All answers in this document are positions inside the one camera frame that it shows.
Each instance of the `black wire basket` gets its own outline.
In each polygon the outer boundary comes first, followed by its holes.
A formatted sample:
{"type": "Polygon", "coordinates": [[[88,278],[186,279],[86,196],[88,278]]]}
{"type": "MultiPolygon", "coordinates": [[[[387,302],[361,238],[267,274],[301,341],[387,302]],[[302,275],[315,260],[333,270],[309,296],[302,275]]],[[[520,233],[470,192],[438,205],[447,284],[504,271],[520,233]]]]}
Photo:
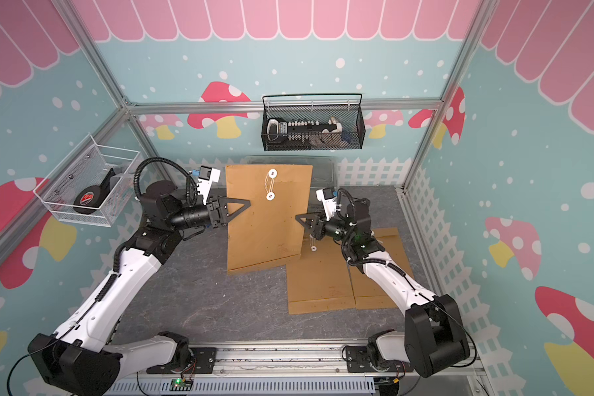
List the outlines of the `black wire basket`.
{"type": "Polygon", "coordinates": [[[361,94],[262,97],[265,151],[360,149],[365,138],[361,94]]]}

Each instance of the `white wire basket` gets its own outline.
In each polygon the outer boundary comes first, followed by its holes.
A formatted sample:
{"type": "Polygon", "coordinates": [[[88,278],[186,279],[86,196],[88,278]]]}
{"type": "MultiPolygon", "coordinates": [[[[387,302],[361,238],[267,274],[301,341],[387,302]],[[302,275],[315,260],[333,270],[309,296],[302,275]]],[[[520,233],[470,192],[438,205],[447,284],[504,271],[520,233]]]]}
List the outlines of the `white wire basket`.
{"type": "Polygon", "coordinates": [[[111,227],[125,204],[134,195],[134,171],[143,161],[140,151],[98,145],[87,136],[33,190],[53,216],[62,222],[111,227]],[[80,153],[63,172],[62,165],[80,153]],[[118,172],[114,186],[99,207],[74,205],[75,198],[88,186],[99,186],[111,168],[118,172]],[[90,214],[75,209],[94,210],[90,214]]]}

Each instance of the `wire mesh basket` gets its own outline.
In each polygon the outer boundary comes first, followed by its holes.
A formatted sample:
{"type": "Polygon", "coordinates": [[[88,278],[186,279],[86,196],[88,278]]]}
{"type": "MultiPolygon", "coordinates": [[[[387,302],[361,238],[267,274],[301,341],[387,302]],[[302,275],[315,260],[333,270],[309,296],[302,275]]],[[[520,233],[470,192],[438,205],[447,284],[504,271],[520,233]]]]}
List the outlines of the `wire mesh basket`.
{"type": "Polygon", "coordinates": [[[265,151],[360,149],[365,138],[361,94],[263,96],[265,151]]]}
{"type": "Polygon", "coordinates": [[[142,161],[139,151],[98,145],[92,136],[87,136],[33,192],[59,221],[111,227],[134,195],[134,171],[142,161]],[[75,153],[79,153],[77,158],[62,172],[63,165],[75,153]],[[110,192],[105,189],[107,195],[102,194],[100,205],[75,204],[89,203],[93,199],[92,191],[96,191],[91,187],[103,183],[107,183],[110,192]]]}

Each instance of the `gray tabletop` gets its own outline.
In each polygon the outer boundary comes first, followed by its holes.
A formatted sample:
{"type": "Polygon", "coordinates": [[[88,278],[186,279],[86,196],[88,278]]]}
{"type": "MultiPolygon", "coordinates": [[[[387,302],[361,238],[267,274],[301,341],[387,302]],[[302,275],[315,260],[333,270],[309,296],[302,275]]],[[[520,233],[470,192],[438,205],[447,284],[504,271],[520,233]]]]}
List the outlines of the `gray tabletop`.
{"type": "MultiPolygon", "coordinates": [[[[372,228],[398,227],[414,277],[427,284],[394,187],[348,187],[370,199],[372,228]]],[[[125,310],[114,344],[173,331],[193,344],[248,340],[366,338],[403,330],[398,309],[288,314],[284,267],[227,275],[227,229],[182,242],[125,310]]]]}

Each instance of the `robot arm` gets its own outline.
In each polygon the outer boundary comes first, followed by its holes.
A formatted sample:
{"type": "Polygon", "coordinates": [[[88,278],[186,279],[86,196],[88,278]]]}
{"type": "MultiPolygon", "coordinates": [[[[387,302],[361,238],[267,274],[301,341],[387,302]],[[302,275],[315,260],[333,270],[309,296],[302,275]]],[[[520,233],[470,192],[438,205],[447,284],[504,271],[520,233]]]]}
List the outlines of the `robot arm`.
{"type": "Polygon", "coordinates": [[[457,304],[448,295],[438,297],[409,277],[374,238],[370,202],[356,200],[348,191],[317,191],[324,211],[297,215],[295,219],[317,240],[330,236],[341,242],[341,254],[374,280],[405,316],[405,333],[388,331],[371,337],[368,353],[372,366],[387,368],[392,360],[410,362],[420,376],[428,377],[469,357],[469,344],[457,304]],[[340,196],[348,198],[341,215],[340,196]]]}
{"type": "Polygon", "coordinates": [[[137,198],[143,206],[141,223],[134,235],[115,251],[112,271],[52,335],[38,334],[28,345],[33,362],[48,384],[71,393],[96,396],[105,393],[117,379],[137,371],[153,366],[180,370],[190,362],[187,338],[175,333],[162,332],[148,340],[125,345],[106,343],[141,287],[184,240],[181,235],[184,230],[199,229],[192,237],[206,227],[225,226],[251,204],[247,200],[210,198],[211,183],[219,179],[220,170],[207,167],[199,171],[198,187],[182,170],[190,179],[188,183],[203,196],[202,203],[196,204],[196,199],[190,202],[189,190],[183,197],[170,181],[152,183],[141,193],[140,170],[150,162],[154,158],[139,165],[134,180],[137,198]],[[243,206],[229,213],[228,203],[243,206]]]}

